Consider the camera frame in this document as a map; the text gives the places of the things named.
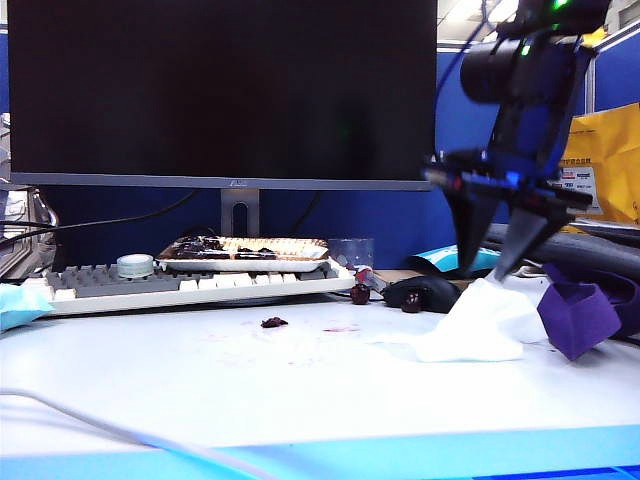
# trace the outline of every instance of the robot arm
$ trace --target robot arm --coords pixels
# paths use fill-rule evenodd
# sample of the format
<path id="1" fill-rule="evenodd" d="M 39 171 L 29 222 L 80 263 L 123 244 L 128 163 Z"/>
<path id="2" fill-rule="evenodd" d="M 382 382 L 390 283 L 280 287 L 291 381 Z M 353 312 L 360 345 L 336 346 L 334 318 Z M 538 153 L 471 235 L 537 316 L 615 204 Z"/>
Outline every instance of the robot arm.
<path id="1" fill-rule="evenodd" d="M 511 219 L 496 267 L 501 280 L 526 254 L 585 210 L 591 196 L 549 185 L 558 177 L 592 50 L 579 40 L 605 20 L 610 0 L 520 0 L 515 20 L 498 25 L 498 40 L 464 58 L 465 93 L 500 104 L 484 149 L 440 153 L 429 179 L 444 189 L 458 238 L 460 268 L 473 262 L 497 206 Z"/>

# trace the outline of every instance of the computer mouse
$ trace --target computer mouse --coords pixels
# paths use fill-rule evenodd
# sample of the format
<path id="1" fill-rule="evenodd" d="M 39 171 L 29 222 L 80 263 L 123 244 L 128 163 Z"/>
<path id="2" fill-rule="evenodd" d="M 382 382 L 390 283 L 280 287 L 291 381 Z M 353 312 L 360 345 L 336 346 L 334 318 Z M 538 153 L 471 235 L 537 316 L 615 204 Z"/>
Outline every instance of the computer mouse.
<path id="1" fill-rule="evenodd" d="M 391 283 L 380 293 L 389 307 L 399 308 L 410 294 L 417 293 L 422 310 L 449 313 L 462 292 L 444 278 L 421 275 Z"/>

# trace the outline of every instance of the purple napkin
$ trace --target purple napkin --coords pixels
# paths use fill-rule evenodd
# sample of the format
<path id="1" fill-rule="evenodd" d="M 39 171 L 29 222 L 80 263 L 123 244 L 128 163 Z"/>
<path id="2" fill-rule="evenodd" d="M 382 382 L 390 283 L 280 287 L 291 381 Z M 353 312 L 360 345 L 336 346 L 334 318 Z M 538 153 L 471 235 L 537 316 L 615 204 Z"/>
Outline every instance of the purple napkin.
<path id="1" fill-rule="evenodd" d="M 569 360 L 612 335 L 640 332 L 640 288 L 632 280 L 570 263 L 544 270 L 554 283 L 538 312 L 549 341 Z"/>

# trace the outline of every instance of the black monitor screen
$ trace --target black monitor screen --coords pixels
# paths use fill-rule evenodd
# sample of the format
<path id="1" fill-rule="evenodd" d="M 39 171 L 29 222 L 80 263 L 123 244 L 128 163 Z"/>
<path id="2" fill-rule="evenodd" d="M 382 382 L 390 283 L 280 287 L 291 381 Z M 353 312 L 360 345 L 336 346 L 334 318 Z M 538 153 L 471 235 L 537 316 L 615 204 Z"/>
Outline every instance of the black monitor screen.
<path id="1" fill-rule="evenodd" d="M 432 0 L 10 0 L 12 179 L 419 180 L 435 17 Z"/>

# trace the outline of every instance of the white cloth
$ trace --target white cloth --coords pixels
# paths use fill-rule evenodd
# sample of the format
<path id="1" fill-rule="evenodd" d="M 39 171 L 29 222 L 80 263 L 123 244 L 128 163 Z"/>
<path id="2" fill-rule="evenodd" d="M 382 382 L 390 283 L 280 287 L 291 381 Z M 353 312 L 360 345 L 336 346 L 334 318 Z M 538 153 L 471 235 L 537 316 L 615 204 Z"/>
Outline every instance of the white cloth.
<path id="1" fill-rule="evenodd" d="M 547 338 L 536 307 L 548 285 L 546 277 L 509 277 L 504 284 L 478 279 L 432 332 L 386 335 L 373 343 L 408 344 L 422 362 L 516 360 L 523 343 Z"/>

